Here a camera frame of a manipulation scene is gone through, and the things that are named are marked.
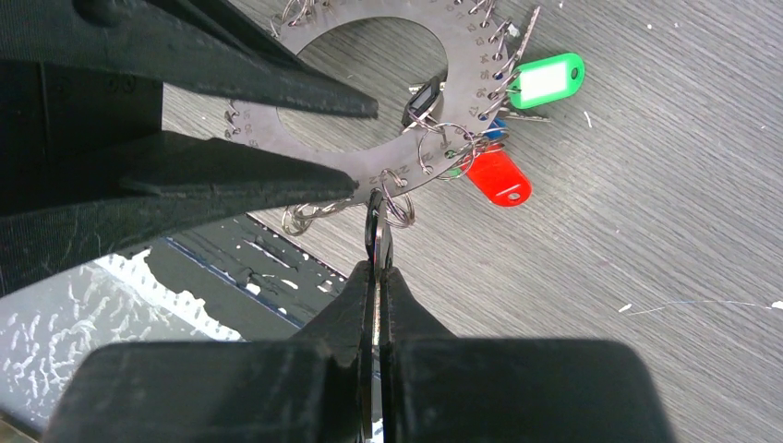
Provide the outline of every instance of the metal ring plate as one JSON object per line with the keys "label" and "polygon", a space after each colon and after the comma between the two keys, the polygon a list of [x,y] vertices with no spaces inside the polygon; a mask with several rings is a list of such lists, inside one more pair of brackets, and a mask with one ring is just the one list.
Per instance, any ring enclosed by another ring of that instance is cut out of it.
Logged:
{"label": "metal ring plate", "polygon": [[[440,122],[455,123],[475,134],[486,130],[497,111],[480,120],[479,113],[492,101],[487,94],[501,80],[492,78],[505,60],[492,60],[497,48],[488,39],[495,26],[482,28],[484,14],[469,14],[475,2],[456,5],[453,0],[332,0],[331,6],[320,2],[316,10],[301,25],[282,26],[281,43],[299,54],[319,36],[344,24],[368,18],[401,18],[417,23],[440,41],[449,63],[449,81],[442,92],[440,105],[431,114]],[[376,148],[355,152],[319,151],[300,142],[285,130],[277,108],[249,102],[235,102],[238,116],[234,119],[239,133],[232,139],[266,151],[314,162],[345,171],[359,188],[352,203],[369,200],[372,189],[379,187],[381,171],[390,169],[402,177],[405,187],[389,186],[392,196],[419,187],[454,165],[455,159],[445,157],[446,150],[458,150],[465,139],[454,130],[446,130],[448,143],[432,134],[422,147],[422,158],[432,166],[433,174],[425,174],[419,166],[417,144],[426,132],[417,127]]]}

